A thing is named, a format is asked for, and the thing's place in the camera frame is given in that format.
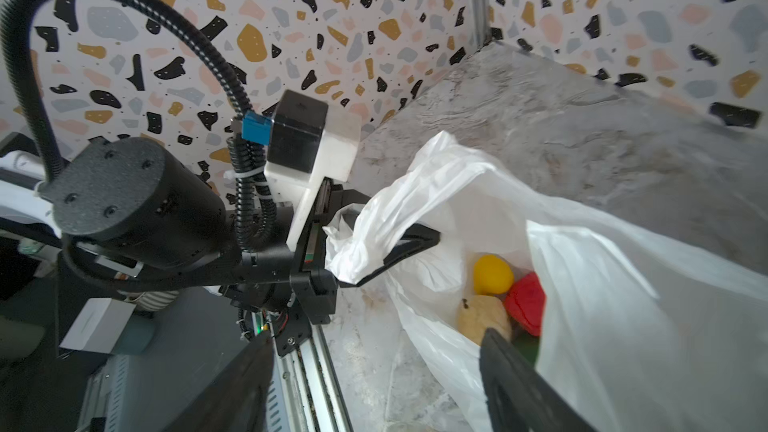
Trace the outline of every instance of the beige toy vegetable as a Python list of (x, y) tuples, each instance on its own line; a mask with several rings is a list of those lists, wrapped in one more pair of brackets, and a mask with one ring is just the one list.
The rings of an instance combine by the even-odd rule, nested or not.
[(457, 329), (470, 341), (480, 345), (485, 329), (493, 327), (502, 337), (512, 340), (512, 324), (504, 304), (490, 295), (463, 298), (458, 306)]

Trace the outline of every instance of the plastic bag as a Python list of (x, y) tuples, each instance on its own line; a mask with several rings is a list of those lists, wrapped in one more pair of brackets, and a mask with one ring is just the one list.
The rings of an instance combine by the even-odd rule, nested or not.
[(403, 328), (477, 431), (479, 347), (456, 331), (477, 256), (535, 270), (536, 370), (598, 430), (758, 430), (768, 421), (768, 278), (563, 198), (441, 132), (408, 173), (326, 227), (326, 267), (357, 282), (415, 222), (439, 245), (385, 274)]

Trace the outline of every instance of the yellow lemon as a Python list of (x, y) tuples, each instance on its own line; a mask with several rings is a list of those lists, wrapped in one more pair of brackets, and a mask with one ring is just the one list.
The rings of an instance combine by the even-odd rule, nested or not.
[(505, 294), (514, 283), (512, 268), (495, 255), (483, 255), (475, 262), (475, 293)]

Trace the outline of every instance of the terrazzo wallpaper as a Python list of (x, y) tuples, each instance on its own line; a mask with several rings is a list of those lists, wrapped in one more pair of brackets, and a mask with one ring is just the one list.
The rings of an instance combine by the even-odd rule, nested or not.
[(768, 135), (768, 0), (489, 0), (492, 34)]
[[(286, 88), (362, 117), (363, 135), (439, 81), (476, 47), (469, 0), (162, 0), (232, 65), (254, 109)], [(227, 203), (232, 109), (196, 56), (159, 25), (109, 0), (53, 0), (32, 54), (62, 153), (89, 139), (158, 140)], [(0, 137), (25, 130), (4, 67)]]

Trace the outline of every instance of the gray table surface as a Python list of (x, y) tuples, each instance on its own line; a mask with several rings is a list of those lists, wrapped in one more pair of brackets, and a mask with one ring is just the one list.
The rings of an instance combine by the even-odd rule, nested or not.
[[(530, 187), (768, 273), (768, 142), (492, 43), (361, 144), (374, 195), (442, 130)], [(409, 343), (383, 281), (344, 289), (325, 328), (356, 430), (466, 430)]]

